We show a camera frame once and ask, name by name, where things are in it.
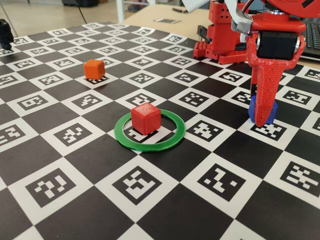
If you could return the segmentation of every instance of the red 3d-printed part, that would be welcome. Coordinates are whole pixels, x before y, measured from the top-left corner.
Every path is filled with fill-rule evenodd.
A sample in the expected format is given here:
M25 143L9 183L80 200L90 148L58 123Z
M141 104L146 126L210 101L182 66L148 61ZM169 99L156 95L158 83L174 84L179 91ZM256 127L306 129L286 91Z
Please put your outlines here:
M148 135L161 127L161 110L146 102L131 109L132 127Z

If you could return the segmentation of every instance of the table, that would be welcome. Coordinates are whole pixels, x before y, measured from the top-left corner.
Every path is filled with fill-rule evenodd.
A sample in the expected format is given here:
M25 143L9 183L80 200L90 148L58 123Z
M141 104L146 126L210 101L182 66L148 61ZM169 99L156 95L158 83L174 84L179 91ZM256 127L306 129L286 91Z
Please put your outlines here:
M130 24L134 26L149 27L161 31L167 31L170 33L179 34L186 36L190 39L199 41L199 36L197 35L198 25L205 26L206 28L212 24L209 21L209 10L197 9L192 13L179 13L172 10L172 6L168 5L152 5L143 8L141 11L130 16L124 20L123 24ZM162 22L154 22L156 19L170 19L180 21L176 24L167 24ZM311 68L320 69L320 61L315 61L306 58L300 58L298 64L305 65Z
M193 59L195 40L89 23L0 50L1 240L313 240L320 236L320 72L286 71L272 125L249 119L247 63ZM83 64L107 74L85 79ZM161 152L120 145L150 102L179 115ZM133 141L170 138L175 125Z

